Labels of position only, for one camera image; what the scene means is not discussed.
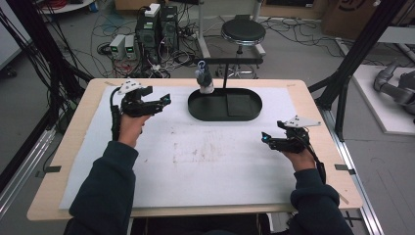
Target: wooden table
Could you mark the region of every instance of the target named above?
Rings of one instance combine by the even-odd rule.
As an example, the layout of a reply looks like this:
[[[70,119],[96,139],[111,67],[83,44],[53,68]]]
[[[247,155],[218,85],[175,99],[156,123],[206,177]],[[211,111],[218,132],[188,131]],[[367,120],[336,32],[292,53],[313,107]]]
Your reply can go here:
[[[199,88],[195,79],[138,79],[143,85],[153,86],[193,86]],[[47,173],[28,210],[30,220],[69,219],[68,210],[59,210],[59,204],[64,195],[69,172],[83,141],[83,136],[100,103],[103,91],[107,86],[120,86],[124,79],[93,79],[73,116],[62,143],[50,166],[61,165],[59,172]],[[312,118],[324,123],[323,118],[314,104],[310,93],[301,80],[280,79],[230,79],[228,87],[282,87],[287,88],[291,99],[300,117]],[[325,125],[310,129],[311,144],[320,161],[326,166],[327,183],[332,185],[340,194],[341,209],[358,209],[362,206],[361,198],[347,170],[336,170],[335,165],[343,165],[336,145]],[[220,207],[193,207],[193,208],[158,208],[133,209],[131,216],[162,216],[184,214],[218,214],[218,213],[246,213],[246,212],[291,212],[291,205],[244,205]]]

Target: person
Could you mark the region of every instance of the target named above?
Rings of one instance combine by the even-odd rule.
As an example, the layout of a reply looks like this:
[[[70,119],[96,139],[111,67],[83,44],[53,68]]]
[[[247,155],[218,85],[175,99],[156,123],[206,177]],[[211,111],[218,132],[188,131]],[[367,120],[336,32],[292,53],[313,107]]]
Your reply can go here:
[[[82,183],[69,209],[73,218],[69,221],[65,234],[127,234],[135,188],[135,174],[132,168],[138,156],[134,147],[148,118],[126,115],[121,117],[119,138],[117,141],[109,142],[103,156],[94,162],[89,175]],[[311,154],[307,150],[299,154],[283,154],[291,161],[297,179],[291,203],[298,213],[290,223],[290,234],[352,234],[338,208],[339,194],[330,185],[322,183]],[[177,227],[169,227],[174,222],[184,226],[183,221],[192,225],[200,222],[201,218],[207,219],[203,216],[160,218],[148,234],[258,234],[257,230],[250,230],[250,221],[255,219],[249,214],[210,216],[207,219],[210,226],[204,231],[177,230]]]

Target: sleeve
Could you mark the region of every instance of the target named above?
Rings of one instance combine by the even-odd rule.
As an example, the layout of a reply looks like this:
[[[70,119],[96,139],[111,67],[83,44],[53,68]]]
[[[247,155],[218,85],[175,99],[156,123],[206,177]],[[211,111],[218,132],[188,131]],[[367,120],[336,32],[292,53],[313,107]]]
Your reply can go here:
[[[317,169],[295,173],[291,203],[299,211],[290,224],[291,234],[353,234],[339,210],[339,194],[321,182]]]
[[[67,234],[126,234],[135,188],[132,170],[138,153],[111,141],[82,183],[69,213]]]

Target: black stool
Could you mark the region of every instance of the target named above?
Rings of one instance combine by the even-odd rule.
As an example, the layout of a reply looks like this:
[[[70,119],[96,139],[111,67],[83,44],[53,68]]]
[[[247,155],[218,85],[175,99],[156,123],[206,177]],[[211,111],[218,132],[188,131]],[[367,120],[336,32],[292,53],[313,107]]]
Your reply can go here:
[[[222,26],[222,37],[227,41],[238,44],[236,57],[242,57],[243,46],[255,46],[259,44],[265,37],[265,28],[257,22],[249,19],[234,19],[228,21]],[[235,65],[230,70],[228,77],[239,77],[241,74],[251,74],[252,78],[256,78],[256,73],[251,65],[247,65],[251,70],[241,70],[241,65]]]

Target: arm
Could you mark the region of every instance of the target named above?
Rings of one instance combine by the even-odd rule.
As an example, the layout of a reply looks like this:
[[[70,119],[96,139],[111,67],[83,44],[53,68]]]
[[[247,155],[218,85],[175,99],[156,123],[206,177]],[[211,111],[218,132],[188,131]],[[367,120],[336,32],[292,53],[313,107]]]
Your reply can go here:
[[[290,224],[291,234],[353,234],[339,210],[339,194],[323,184],[311,154],[284,153],[296,171],[291,203],[299,211]]]
[[[126,234],[135,188],[134,149],[149,117],[122,116],[118,141],[96,160],[77,193],[66,234]]]

